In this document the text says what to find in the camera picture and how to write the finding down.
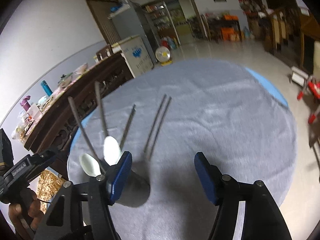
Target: tiled floor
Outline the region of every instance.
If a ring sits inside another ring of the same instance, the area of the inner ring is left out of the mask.
[[[309,107],[296,97],[300,87],[290,84],[290,68],[263,50],[257,41],[220,42],[199,41],[185,44],[172,52],[174,62],[211,57],[249,67],[269,79],[284,95],[296,119],[298,158],[293,183],[280,207],[293,240],[305,240],[320,219],[320,184],[316,157],[309,148]]]

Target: gray tablecloth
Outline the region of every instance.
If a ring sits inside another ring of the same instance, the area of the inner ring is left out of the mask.
[[[164,94],[172,102],[148,162],[143,147]],[[295,121],[243,67],[211,59],[181,61],[125,83],[103,99],[109,133],[118,142],[133,104],[136,114],[124,150],[132,153],[132,169],[149,179],[151,193],[139,208],[110,207],[123,240],[208,238],[217,208],[197,177],[198,151],[238,181],[263,180],[278,205],[284,200],[297,152]],[[85,129],[102,157],[97,110]],[[84,152],[89,149],[81,135],[68,159],[75,184],[88,181],[78,163]],[[241,237],[243,215],[242,204],[234,239]]]

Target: wooden table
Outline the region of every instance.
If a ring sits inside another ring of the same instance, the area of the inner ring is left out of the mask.
[[[241,28],[238,20],[215,20],[215,19],[207,19],[209,28],[212,28],[214,30],[217,30],[217,28],[221,27],[232,27],[233,25],[237,25],[238,32],[239,32],[239,38],[242,42],[242,36],[241,36]]]
[[[73,97],[81,119],[89,115],[97,106],[94,82],[101,85],[101,97],[132,79],[127,63],[118,52],[103,59],[85,72],[76,82],[70,84],[54,102],[43,111],[40,120],[33,124],[26,134],[24,147],[33,153],[40,153],[51,145],[60,153],[50,166],[68,179],[67,159],[72,139],[78,126],[71,112],[68,97]]]

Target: black cable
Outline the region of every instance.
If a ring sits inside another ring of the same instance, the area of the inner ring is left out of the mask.
[[[40,199],[40,198],[38,198],[41,202],[44,202],[44,203],[48,203],[48,204],[51,204],[51,202],[48,202],[48,201],[44,201],[44,200],[42,200],[42,199]]]

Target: bolt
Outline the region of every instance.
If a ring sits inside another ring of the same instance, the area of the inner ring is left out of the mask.
[[[221,178],[222,178],[223,181],[229,181],[229,180],[231,180],[231,177],[230,177],[229,175],[227,175],[227,174],[222,175]]]
[[[260,187],[264,186],[264,183],[263,183],[262,180],[257,180],[257,181],[256,181],[256,184],[257,184],[258,186],[260,186]]]
[[[65,183],[63,183],[64,187],[70,187],[71,186],[71,182],[70,181],[66,181]]]
[[[103,174],[100,174],[96,177],[97,181],[102,181],[105,179],[106,176],[104,176]]]

